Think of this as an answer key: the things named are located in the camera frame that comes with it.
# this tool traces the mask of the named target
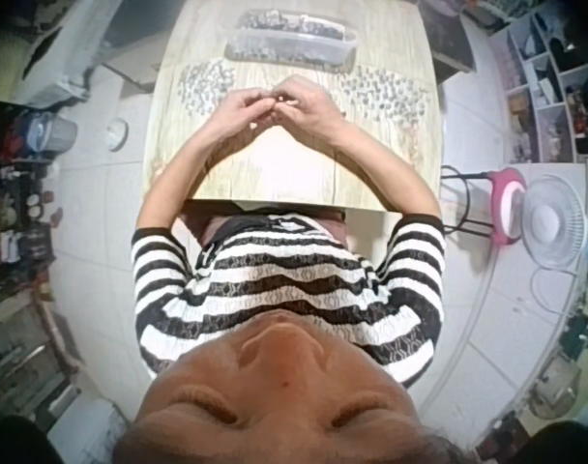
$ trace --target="white tile floor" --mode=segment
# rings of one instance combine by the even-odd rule
[[[478,72],[460,74],[442,87],[446,119],[444,163],[463,172],[495,169],[503,164],[508,140],[506,109],[498,92],[499,77],[487,38],[466,21]],[[133,327],[130,239],[141,203],[141,160],[151,97],[132,95],[120,100],[123,83],[107,70],[98,70],[92,97],[66,110],[79,123],[74,147],[60,157],[61,171],[46,181],[56,193],[64,219],[53,233],[57,260],[51,283],[57,310],[69,319],[88,374],[104,396],[132,419],[149,377],[141,364]],[[115,116],[130,125],[129,139],[118,153],[105,148],[104,131]],[[455,221],[463,197],[459,184],[442,189],[447,222]],[[476,189],[473,208],[487,211],[485,184]],[[378,262],[395,216],[350,212],[350,243]],[[196,244],[189,244],[196,249]],[[489,242],[456,234],[449,240],[444,277],[446,322],[429,373],[412,389],[415,402],[428,400],[445,373],[470,317],[490,254]],[[427,411],[438,405],[431,404]]]

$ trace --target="black and white striped sweater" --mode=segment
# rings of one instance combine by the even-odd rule
[[[233,233],[194,269],[166,229],[132,238],[136,332],[156,376],[195,346],[272,309],[288,309],[369,353],[409,386],[431,363],[443,320],[445,239],[436,217],[395,227],[377,269],[299,215]]]

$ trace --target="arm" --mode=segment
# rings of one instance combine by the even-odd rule
[[[440,217],[433,192],[417,172],[364,130],[343,119],[329,94],[299,75],[284,80],[275,94],[278,118],[294,124],[359,164],[396,210]]]
[[[269,94],[262,89],[248,89],[225,97],[208,122],[183,145],[152,185],[139,212],[137,229],[171,228],[215,147],[246,130],[250,123],[267,124],[263,117],[275,106],[275,99]]]

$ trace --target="wooden table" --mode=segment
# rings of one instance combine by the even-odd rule
[[[248,8],[278,8],[282,2],[264,1],[248,5],[245,0],[189,0],[178,18],[163,58],[153,97],[143,187],[147,191],[185,140],[206,121],[208,115],[187,112],[178,95],[181,73],[188,65],[223,57],[226,36],[224,15]],[[343,0],[290,0],[287,10],[310,15],[352,17]],[[429,185],[438,191],[442,158],[441,115],[434,69],[426,31],[417,7],[398,0],[361,3],[355,12],[359,44],[356,64],[372,70],[385,69],[411,79],[426,94],[425,115],[417,127],[374,121],[364,110],[342,98],[338,76],[284,65],[227,62],[235,70],[234,88],[272,88],[293,73],[330,89],[346,118],[365,128],[411,162]],[[219,162],[209,163],[205,177],[192,193],[197,199],[290,202],[385,210],[361,170],[327,147],[310,148],[296,141],[281,127],[271,128],[249,146]]]

